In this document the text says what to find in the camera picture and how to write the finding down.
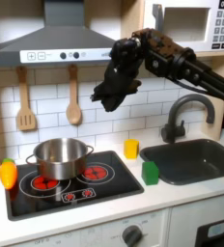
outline stove top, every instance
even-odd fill
[[[113,151],[90,155],[85,172],[69,180],[45,179],[39,175],[38,167],[32,165],[17,166],[17,170],[17,184],[6,191],[8,217],[13,221],[144,191]]]

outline microwave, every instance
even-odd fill
[[[145,0],[144,28],[196,52],[224,51],[224,0]]]

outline stainless steel pot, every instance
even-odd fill
[[[86,169],[86,157],[93,151],[93,147],[75,139],[52,139],[37,145],[26,162],[37,164],[45,178],[64,180],[82,174]],[[28,161],[32,156],[36,157],[37,163]]]

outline wooden spoon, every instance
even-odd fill
[[[79,124],[82,118],[80,107],[77,103],[77,66],[70,66],[70,105],[67,109],[67,118],[70,124]]]
[[[29,108],[28,90],[26,83],[27,69],[25,67],[16,68],[18,80],[21,109],[17,113],[16,122],[20,130],[29,130],[36,128],[36,118]]]

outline white countertop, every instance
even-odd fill
[[[182,140],[199,138],[207,138],[207,136],[197,132]],[[219,143],[224,145],[224,130]],[[141,144],[141,149],[161,144],[163,142],[159,138],[154,142]],[[96,148],[96,151],[106,150],[113,150],[122,158],[129,170],[144,187],[144,193],[13,222],[8,220],[5,190],[0,182],[0,246],[224,194],[224,178],[184,186],[170,185],[160,180],[158,185],[146,186],[141,179],[143,160],[140,157],[137,160],[126,160],[123,156],[123,145]]]

